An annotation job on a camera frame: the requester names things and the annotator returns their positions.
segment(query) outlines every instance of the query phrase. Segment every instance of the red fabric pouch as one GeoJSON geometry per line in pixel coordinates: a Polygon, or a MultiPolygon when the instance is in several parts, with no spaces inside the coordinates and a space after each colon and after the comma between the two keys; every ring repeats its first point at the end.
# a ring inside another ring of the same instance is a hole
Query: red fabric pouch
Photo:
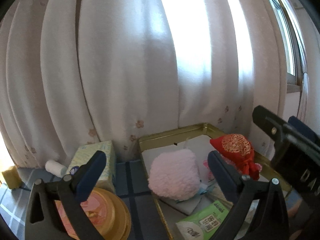
{"type": "Polygon", "coordinates": [[[259,170],[254,161],[254,149],[241,134],[227,134],[211,139],[210,144],[223,156],[233,161],[244,175],[259,179],[259,170]]]}

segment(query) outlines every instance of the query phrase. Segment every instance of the window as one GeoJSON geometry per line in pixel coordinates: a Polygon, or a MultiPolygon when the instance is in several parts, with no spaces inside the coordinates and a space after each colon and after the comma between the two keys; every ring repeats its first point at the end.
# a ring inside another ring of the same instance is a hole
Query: window
{"type": "Polygon", "coordinates": [[[284,41],[284,49],[287,62],[287,92],[296,92],[301,90],[302,69],[304,64],[304,51],[301,45],[301,36],[297,30],[297,24],[289,10],[289,4],[286,0],[269,0],[273,11],[275,12],[281,35],[284,41]]]}

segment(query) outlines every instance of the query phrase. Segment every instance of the plush toy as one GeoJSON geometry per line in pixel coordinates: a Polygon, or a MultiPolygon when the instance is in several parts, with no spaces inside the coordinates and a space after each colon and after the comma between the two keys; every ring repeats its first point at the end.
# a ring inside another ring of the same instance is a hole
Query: plush toy
{"type": "Polygon", "coordinates": [[[251,143],[241,134],[227,134],[210,140],[211,145],[223,156],[233,161],[242,174],[259,179],[259,169],[254,160],[251,143]]]}
{"type": "Polygon", "coordinates": [[[200,188],[196,155],[189,149],[161,153],[153,160],[149,188],[160,197],[187,200],[200,188]]]}

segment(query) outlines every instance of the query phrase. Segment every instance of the round container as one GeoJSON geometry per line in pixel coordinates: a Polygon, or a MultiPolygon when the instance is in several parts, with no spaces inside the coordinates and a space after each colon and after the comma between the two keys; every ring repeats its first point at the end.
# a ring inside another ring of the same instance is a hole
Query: round container
{"type": "MultiPolygon", "coordinates": [[[[94,188],[88,200],[82,202],[80,205],[94,227],[106,239],[106,236],[109,235],[109,232],[113,231],[116,217],[115,205],[111,198],[106,194],[101,194],[99,189],[97,190],[97,188],[94,188]]],[[[56,206],[62,223],[69,236],[79,240],[78,236],[73,230],[73,227],[71,226],[61,202],[56,201],[56,206]]]]}
{"type": "Polygon", "coordinates": [[[101,188],[98,188],[97,191],[103,196],[109,197],[112,200],[116,210],[116,219],[113,224],[113,228],[104,236],[104,238],[108,240],[126,240],[131,229],[131,219],[129,211],[127,211],[127,206],[118,196],[112,194],[111,192],[101,188]]]}
{"type": "Polygon", "coordinates": [[[121,202],[124,205],[126,216],[127,216],[127,228],[126,228],[121,240],[127,240],[128,236],[130,234],[130,230],[131,230],[131,216],[130,216],[129,209],[127,208],[126,204],[122,200],[121,200],[121,202]]]}

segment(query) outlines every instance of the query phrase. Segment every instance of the white cloth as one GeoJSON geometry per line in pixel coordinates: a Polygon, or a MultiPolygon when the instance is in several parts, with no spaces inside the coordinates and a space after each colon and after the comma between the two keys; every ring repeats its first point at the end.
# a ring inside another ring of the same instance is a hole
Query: white cloth
{"type": "Polygon", "coordinates": [[[112,139],[123,160],[133,158],[136,138],[178,127],[176,57],[161,0],[82,0],[79,66],[99,138],[112,139]]]}
{"type": "Polygon", "coordinates": [[[68,165],[80,145],[105,140],[132,160],[139,137],[200,122],[264,154],[252,110],[280,113],[283,93],[271,10],[266,0],[16,1],[0,28],[0,129],[13,160],[68,165]]]}
{"type": "Polygon", "coordinates": [[[49,0],[41,34],[41,73],[48,110],[68,165],[79,145],[99,142],[88,111],[76,47],[77,0],[49,0]]]}

